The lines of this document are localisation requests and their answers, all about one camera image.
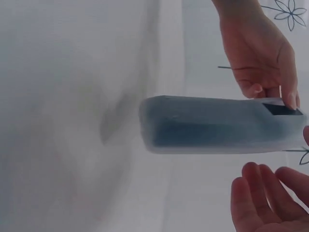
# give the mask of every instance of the open palm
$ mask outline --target open palm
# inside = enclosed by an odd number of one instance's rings
[[[266,165],[248,163],[234,180],[231,213],[237,232],[308,232],[309,215],[281,182],[309,206],[309,176],[290,168],[275,174]]]
[[[225,53],[247,98],[280,97],[299,107],[294,51],[264,14],[220,22]]]

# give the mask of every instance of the white background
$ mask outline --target white background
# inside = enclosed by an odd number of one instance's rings
[[[154,60],[148,71],[156,76],[150,96],[243,98],[231,72],[217,68],[228,62],[211,2],[184,0],[184,6],[182,15],[180,0],[0,2],[1,231],[232,231],[230,184],[244,163],[308,173],[298,166],[299,153],[150,154],[136,119],[128,133],[101,146],[101,91],[113,104],[119,97],[113,92],[134,88],[135,79],[126,77],[135,76],[132,67],[143,60],[137,51],[146,15],[157,19],[158,30],[157,43],[149,43]],[[182,16],[189,28],[184,44]],[[296,26],[290,33],[276,23],[295,48],[306,99],[308,30]],[[104,88],[101,77],[116,82]],[[58,92],[67,80],[69,87]],[[42,109],[48,117],[38,117]]]

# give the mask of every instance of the wrist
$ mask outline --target wrist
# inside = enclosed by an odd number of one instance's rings
[[[220,20],[241,21],[263,15],[258,0],[212,0]]]

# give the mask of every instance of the fingernail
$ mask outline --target fingernail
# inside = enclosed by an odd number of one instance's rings
[[[289,104],[290,104],[290,107],[292,107],[293,110],[297,109],[296,95],[294,93],[290,93],[290,95],[289,95]]]

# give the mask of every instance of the finger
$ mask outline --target finger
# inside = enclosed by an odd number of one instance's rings
[[[297,72],[295,54],[288,42],[285,42],[280,50],[278,64],[281,75],[282,100],[286,106],[296,109]]]
[[[309,145],[309,126],[306,126],[303,131],[303,135],[307,145]]]
[[[249,184],[253,204],[262,221],[265,224],[281,223],[281,219],[268,205],[259,166],[253,162],[247,163],[242,169],[242,176]]]
[[[263,87],[260,84],[252,84],[247,80],[238,81],[238,85],[242,91],[242,94],[249,99],[257,98],[258,94],[263,92]]]
[[[275,174],[306,206],[309,206],[309,176],[287,167],[279,168]]]
[[[232,183],[231,214],[237,232],[254,232],[263,226],[245,178],[237,178]]]
[[[265,90],[267,98],[279,98],[280,97],[280,88],[269,88]]]
[[[293,200],[271,169],[266,165],[259,167],[270,206],[281,220],[293,221],[306,216],[306,211]]]
[[[296,106],[299,108],[300,107],[300,97],[299,97],[299,93],[297,91],[297,94],[296,94]]]

